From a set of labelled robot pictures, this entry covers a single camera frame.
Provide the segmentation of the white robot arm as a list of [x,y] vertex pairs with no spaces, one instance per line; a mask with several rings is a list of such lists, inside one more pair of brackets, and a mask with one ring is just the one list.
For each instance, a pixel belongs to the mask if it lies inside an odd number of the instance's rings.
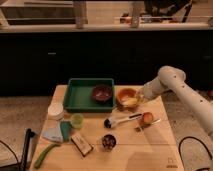
[[206,134],[213,140],[213,104],[185,83],[186,74],[171,66],[163,66],[157,76],[137,92],[142,102],[148,102],[171,90],[195,114]]

